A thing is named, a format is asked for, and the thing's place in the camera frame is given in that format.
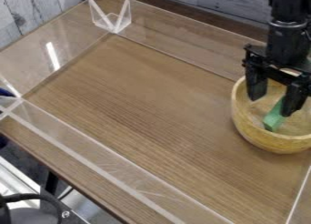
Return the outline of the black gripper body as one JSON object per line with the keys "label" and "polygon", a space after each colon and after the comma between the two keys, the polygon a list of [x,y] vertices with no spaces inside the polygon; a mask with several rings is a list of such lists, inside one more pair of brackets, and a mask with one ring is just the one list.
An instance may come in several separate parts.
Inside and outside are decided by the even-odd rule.
{"label": "black gripper body", "polygon": [[283,86],[292,81],[308,80],[311,76],[311,31],[307,21],[269,22],[265,46],[247,44],[243,66],[251,63],[264,70],[267,80],[272,79]]}

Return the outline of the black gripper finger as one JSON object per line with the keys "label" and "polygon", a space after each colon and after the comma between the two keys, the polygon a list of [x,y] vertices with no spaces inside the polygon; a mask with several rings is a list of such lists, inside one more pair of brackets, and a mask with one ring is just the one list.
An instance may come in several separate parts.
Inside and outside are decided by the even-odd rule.
{"label": "black gripper finger", "polygon": [[280,115],[289,117],[291,114],[300,110],[304,101],[309,96],[309,80],[297,79],[287,86],[285,96],[281,101]]}
{"label": "black gripper finger", "polygon": [[255,101],[267,93],[267,76],[260,66],[245,64],[245,82],[249,100]]}

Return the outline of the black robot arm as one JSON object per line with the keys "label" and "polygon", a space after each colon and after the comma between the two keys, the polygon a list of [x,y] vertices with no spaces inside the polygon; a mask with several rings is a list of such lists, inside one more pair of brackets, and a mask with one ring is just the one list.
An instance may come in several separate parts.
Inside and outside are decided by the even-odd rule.
{"label": "black robot arm", "polygon": [[279,114],[289,117],[311,97],[311,0],[268,0],[271,18],[265,46],[244,46],[247,94],[267,93],[267,79],[287,87]]}

